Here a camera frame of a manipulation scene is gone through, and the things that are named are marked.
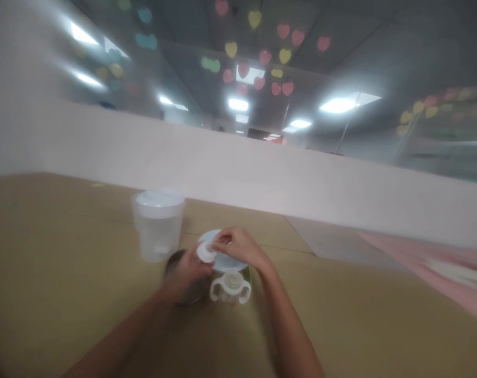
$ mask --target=pink heart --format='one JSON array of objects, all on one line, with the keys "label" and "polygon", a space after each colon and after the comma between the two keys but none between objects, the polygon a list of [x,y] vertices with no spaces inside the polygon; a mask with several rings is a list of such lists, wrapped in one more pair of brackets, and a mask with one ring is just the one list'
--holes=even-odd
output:
[{"label": "pink heart", "polygon": [[436,96],[427,96],[426,100],[423,102],[423,105],[426,108],[432,108],[438,102],[438,98]]},{"label": "pink heart", "polygon": [[249,65],[246,63],[240,63],[238,65],[238,74],[242,79],[247,76],[249,74]]},{"label": "pink heart", "polygon": [[294,83],[288,82],[282,85],[282,92],[284,92],[284,95],[286,96],[289,96],[292,93],[293,89],[294,89]]},{"label": "pink heart", "polygon": [[292,32],[291,40],[293,45],[299,46],[304,39],[305,39],[305,35],[301,31],[295,30]]},{"label": "pink heart", "polygon": [[277,26],[277,34],[279,35],[280,39],[286,39],[291,31],[291,27],[289,25],[280,24]]},{"label": "pink heart", "polygon": [[128,83],[126,84],[126,89],[131,95],[134,95],[137,93],[139,88],[137,86],[137,83]]},{"label": "pink heart", "polygon": [[249,90],[247,89],[244,83],[240,83],[237,87],[237,92],[241,96],[246,96],[248,91]]},{"label": "pink heart", "polygon": [[259,53],[259,62],[266,66],[271,60],[271,54],[268,50],[263,50]]},{"label": "pink heart", "polygon": [[219,16],[223,17],[228,12],[227,0],[216,0],[216,11]]},{"label": "pink heart", "polygon": [[282,87],[274,82],[271,85],[271,92],[273,93],[274,96],[278,96],[280,92],[282,92]]},{"label": "pink heart", "polygon": [[231,70],[225,69],[224,72],[222,73],[222,80],[226,83],[229,84],[235,79],[235,75],[233,75],[233,72]]},{"label": "pink heart", "polygon": [[329,45],[331,44],[331,39],[329,37],[320,37],[319,40],[317,41],[317,48],[325,52],[327,49],[329,49]]},{"label": "pink heart", "polygon": [[449,101],[457,95],[458,91],[457,88],[448,88],[447,91],[444,93],[444,99]]},{"label": "pink heart", "polygon": [[256,88],[257,90],[260,90],[262,87],[264,87],[264,78],[260,78],[260,77],[255,77],[254,78],[254,88]]}]

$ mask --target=person's right hand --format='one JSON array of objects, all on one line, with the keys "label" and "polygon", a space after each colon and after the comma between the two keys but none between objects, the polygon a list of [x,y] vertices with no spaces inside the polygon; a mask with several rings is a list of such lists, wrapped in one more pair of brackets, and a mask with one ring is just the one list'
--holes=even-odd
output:
[{"label": "person's right hand", "polygon": [[212,249],[249,264],[256,269],[267,269],[272,266],[270,259],[259,244],[245,229],[240,227],[223,229],[214,239]]}]

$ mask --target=blue heart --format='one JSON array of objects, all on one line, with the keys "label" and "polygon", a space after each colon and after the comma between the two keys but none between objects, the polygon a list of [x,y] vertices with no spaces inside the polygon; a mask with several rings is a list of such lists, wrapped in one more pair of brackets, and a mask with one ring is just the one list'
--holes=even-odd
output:
[{"label": "blue heart", "polygon": [[138,12],[139,12],[140,20],[145,24],[150,23],[151,20],[153,19],[153,14],[151,13],[151,10],[148,8],[139,9]]}]

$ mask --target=white bottle cap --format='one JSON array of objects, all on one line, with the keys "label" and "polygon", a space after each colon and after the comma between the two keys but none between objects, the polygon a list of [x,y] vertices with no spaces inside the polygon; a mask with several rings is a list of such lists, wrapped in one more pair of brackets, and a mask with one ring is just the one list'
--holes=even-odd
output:
[{"label": "white bottle cap", "polygon": [[216,259],[217,252],[211,249],[211,244],[204,241],[196,249],[196,254],[204,263],[211,263]]}]

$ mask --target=clear plastic container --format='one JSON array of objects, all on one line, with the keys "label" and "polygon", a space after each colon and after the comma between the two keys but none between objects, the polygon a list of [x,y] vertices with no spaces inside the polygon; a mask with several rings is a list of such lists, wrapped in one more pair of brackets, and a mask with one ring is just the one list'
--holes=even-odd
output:
[{"label": "clear plastic container", "polygon": [[132,197],[133,218],[144,260],[157,263],[177,251],[185,203],[183,197],[153,191]]}]

